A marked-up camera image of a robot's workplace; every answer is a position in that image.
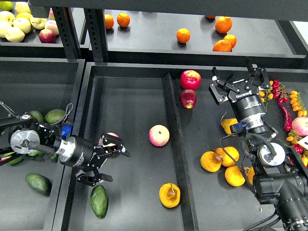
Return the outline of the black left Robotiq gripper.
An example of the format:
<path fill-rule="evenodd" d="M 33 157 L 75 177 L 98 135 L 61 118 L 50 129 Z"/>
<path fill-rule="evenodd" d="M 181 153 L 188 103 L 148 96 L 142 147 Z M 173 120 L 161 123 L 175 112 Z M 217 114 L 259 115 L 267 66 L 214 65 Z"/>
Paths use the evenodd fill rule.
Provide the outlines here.
<path fill-rule="evenodd" d="M 76 180 L 88 186 L 95 186 L 99 182 L 113 182 L 110 175 L 100 173 L 98 169 L 104 164 L 107 158 L 122 154 L 130 157 L 123 141 L 115 133 L 103 133 L 94 148 L 94 144 L 79 136 L 71 136 L 68 140 L 61 140 L 59 146 L 60 163 L 72 168 L 81 169 L 77 173 Z M 84 172 L 92 171 L 93 176 L 87 176 Z"/>

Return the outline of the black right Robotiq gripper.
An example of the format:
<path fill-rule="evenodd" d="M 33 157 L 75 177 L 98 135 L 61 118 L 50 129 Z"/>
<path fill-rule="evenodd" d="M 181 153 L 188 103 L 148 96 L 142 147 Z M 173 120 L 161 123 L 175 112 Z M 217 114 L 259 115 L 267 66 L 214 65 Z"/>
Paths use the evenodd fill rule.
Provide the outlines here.
<path fill-rule="evenodd" d="M 263 122 L 267 110 L 258 92 L 259 89 L 268 90 L 271 87 L 269 77 L 266 69 L 253 66 L 249 57 L 245 58 L 245 65 L 249 77 L 232 76 L 228 81 L 220 79 L 217 69 L 213 67 L 209 91 L 217 105 L 230 102 L 237 121 L 248 132 L 264 134 L 268 131 Z"/>

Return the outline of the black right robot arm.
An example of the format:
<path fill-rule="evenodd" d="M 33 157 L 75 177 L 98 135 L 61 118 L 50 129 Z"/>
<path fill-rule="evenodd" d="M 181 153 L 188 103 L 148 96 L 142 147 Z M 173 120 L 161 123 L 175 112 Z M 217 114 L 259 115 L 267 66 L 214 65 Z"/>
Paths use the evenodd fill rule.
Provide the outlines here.
<path fill-rule="evenodd" d="M 260 204 L 272 204 L 275 212 L 249 227 L 250 230 L 271 230 L 281 221 L 286 231 L 305 231 L 308 228 L 308 171 L 295 148 L 284 148 L 274 142 L 277 130 L 263 117 L 267 109 L 259 95 L 268 90 L 270 81 L 264 68 L 245 61 L 248 76 L 219 78 L 212 69 L 209 91 L 216 104 L 231 104 L 237 123 L 231 126 L 232 135 L 243 138 L 244 155 L 250 159 L 255 175 L 248 183 Z"/>

